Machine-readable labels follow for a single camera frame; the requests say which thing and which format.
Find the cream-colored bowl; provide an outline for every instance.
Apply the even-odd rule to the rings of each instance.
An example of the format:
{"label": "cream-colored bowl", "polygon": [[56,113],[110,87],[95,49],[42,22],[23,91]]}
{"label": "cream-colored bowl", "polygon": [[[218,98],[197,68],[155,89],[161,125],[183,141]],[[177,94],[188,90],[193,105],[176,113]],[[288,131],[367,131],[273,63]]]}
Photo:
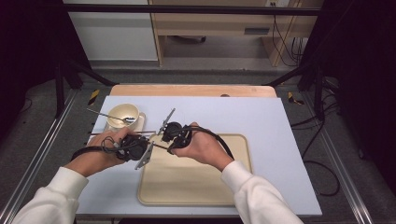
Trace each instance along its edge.
{"label": "cream-colored bowl", "polygon": [[128,127],[129,129],[133,130],[136,127],[137,122],[139,120],[139,114],[140,114],[139,109],[135,105],[131,105],[131,104],[116,105],[108,112],[109,116],[119,119],[125,119],[127,117],[130,117],[130,118],[135,118],[136,120],[130,124],[127,124],[119,119],[107,118],[107,124],[114,129]]}

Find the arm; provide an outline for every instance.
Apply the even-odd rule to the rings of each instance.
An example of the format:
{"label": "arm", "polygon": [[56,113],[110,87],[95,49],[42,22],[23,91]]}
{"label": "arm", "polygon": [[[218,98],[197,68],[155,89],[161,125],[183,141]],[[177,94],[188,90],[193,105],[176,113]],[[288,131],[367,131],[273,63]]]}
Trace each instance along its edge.
{"label": "arm", "polygon": [[[128,128],[117,133],[107,131],[95,136],[88,146],[101,146],[107,136],[118,141],[126,134],[134,133]],[[106,146],[114,147],[109,142]],[[78,156],[59,168],[50,183],[35,193],[35,197],[21,209],[12,223],[73,223],[78,197],[88,184],[86,177],[122,163],[114,153],[95,151]]]}
{"label": "arm", "polygon": [[251,174],[242,162],[233,161],[209,134],[193,132],[187,147],[173,149],[172,152],[221,171],[221,179],[232,190],[235,207],[244,223],[303,223],[268,180]]}

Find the forearm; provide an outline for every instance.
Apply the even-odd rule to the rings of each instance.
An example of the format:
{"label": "forearm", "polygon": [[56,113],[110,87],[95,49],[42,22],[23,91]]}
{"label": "forearm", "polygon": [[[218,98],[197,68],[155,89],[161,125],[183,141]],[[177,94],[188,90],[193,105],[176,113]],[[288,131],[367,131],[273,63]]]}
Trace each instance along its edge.
{"label": "forearm", "polygon": [[51,182],[15,216],[14,223],[73,223],[78,196],[88,184],[84,176],[61,167]]}
{"label": "forearm", "polygon": [[236,209],[244,223],[303,223],[271,183],[252,175],[240,161],[230,163],[221,178],[233,191]]}

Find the spoon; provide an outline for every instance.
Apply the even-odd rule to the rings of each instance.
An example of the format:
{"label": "spoon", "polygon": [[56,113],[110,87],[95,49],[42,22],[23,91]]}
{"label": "spoon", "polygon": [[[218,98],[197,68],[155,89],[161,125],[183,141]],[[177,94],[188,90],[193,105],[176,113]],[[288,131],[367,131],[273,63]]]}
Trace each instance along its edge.
{"label": "spoon", "polygon": [[[91,110],[89,108],[87,108],[87,110],[89,110],[89,111],[91,111],[91,112],[93,112],[95,114],[106,116],[106,117],[109,117],[109,118],[112,118],[112,119],[119,119],[119,118],[116,118],[116,117],[113,117],[113,116],[110,116],[110,115],[107,115],[107,114],[99,113],[99,112]],[[136,118],[126,117],[124,119],[119,119],[119,120],[122,120],[122,122],[124,122],[125,124],[130,124],[130,123],[134,122],[136,120]]]}

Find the spoon handle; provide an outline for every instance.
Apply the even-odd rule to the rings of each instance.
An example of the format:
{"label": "spoon handle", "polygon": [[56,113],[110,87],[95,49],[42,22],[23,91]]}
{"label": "spoon handle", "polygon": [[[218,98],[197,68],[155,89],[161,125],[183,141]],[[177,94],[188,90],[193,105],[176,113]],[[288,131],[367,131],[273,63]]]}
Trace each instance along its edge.
{"label": "spoon handle", "polygon": [[93,113],[95,113],[95,114],[103,115],[103,116],[106,116],[106,117],[109,117],[109,118],[112,118],[112,119],[119,119],[119,118],[116,118],[116,117],[113,117],[113,116],[109,116],[109,115],[107,115],[107,114],[103,114],[103,113],[100,113],[100,112],[91,110],[91,109],[89,109],[89,108],[87,108],[87,110],[89,110],[89,111],[91,111],[91,112],[93,112]]}

